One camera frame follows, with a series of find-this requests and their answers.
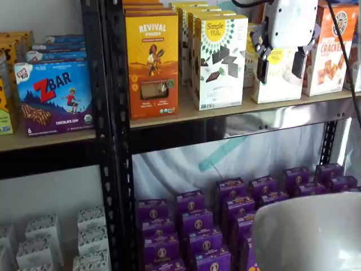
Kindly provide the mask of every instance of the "orange cracker box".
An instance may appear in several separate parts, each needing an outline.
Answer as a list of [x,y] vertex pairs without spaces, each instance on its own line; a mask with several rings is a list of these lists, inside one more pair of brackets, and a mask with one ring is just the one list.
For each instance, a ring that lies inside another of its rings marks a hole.
[[125,16],[131,119],[178,112],[178,15]]
[[[358,6],[334,5],[333,10],[349,55],[358,18]],[[321,27],[321,34],[307,58],[303,81],[303,92],[308,96],[341,91],[346,73],[341,44],[326,1],[319,1],[316,21]]]

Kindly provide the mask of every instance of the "revival snack box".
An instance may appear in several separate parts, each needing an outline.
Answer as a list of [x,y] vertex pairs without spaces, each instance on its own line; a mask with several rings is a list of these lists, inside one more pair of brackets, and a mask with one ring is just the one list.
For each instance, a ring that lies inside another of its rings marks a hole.
[[199,110],[242,103],[247,29],[243,15],[195,20],[192,96]]
[[125,15],[132,119],[178,112],[178,15]]

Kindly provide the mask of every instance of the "granola bar box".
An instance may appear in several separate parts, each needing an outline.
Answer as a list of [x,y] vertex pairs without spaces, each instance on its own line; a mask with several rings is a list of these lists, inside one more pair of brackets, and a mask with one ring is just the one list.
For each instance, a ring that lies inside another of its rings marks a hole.
[[93,128],[85,59],[19,63],[15,76],[29,137]]

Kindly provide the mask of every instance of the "cardboard box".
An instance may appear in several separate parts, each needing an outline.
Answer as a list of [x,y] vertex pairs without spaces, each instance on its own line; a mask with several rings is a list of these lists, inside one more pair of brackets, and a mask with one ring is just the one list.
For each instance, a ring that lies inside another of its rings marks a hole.
[[167,216],[169,216],[169,210],[166,199],[146,199],[138,202],[138,219],[140,222]]
[[[333,5],[333,10],[348,57],[358,18],[358,6]],[[319,1],[316,21],[321,26],[321,35],[307,58],[303,83],[303,92],[309,96],[341,91],[346,73],[341,44],[326,1]]]
[[56,262],[52,239],[44,235],[19,244],[17,263],[20,269],[53,264]]
[[195,20],[192,96],[199,110],[242,103],[247,26],[242,15]]
[[125,16],[132,119],[178,112],[178,15]]
[[29,137],[93,128],[87,60],[19,63],[15,74]]
[[267,82],[257,78],[257,63],[254,65],[255,83],[252,99],[256,103],[271,103],[301,98],[303,79],[292,73],[296,49],[274,49],[268,56]]
[[28,221],[25,228],[25,236],[28,240],[44,235],[50,236],[55,249],[56,260],[60,265],[64,265],[64,250],[57,215],[39,217]]
[[0,246],[6,249],[8,261],[12,270],[16,270],[17,263],[15,260],[15,255],[17,252],[17,241],[13,225],[0,225]]
[[97,206],[88,210],[78,212],[78,230],[89,230],[107,226],[105,210],[103,206]]
[[49,59],[76,59],[86,58],[85,48],[81,49],[55,49],[55,50],[32,50],[26,55],[27,62],[36,62]]
[[176,233],[144,240],[144,264],[151,268],[179,258],[179,240]]
[[84,230],[78,233],[79,255],[109,250],[108,233],[106,227]]
[[83,35],[58,35],[58,36],[45,36],[42,40],[43,43],[77,43],[85,42]]

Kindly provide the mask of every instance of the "yellow snack box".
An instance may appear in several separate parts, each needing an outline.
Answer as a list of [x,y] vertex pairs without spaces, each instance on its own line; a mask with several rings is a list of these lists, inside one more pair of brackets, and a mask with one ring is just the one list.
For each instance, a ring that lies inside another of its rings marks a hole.
[[0,53],[0,135],[14,133],[18,126],[17,116],[6,55]]

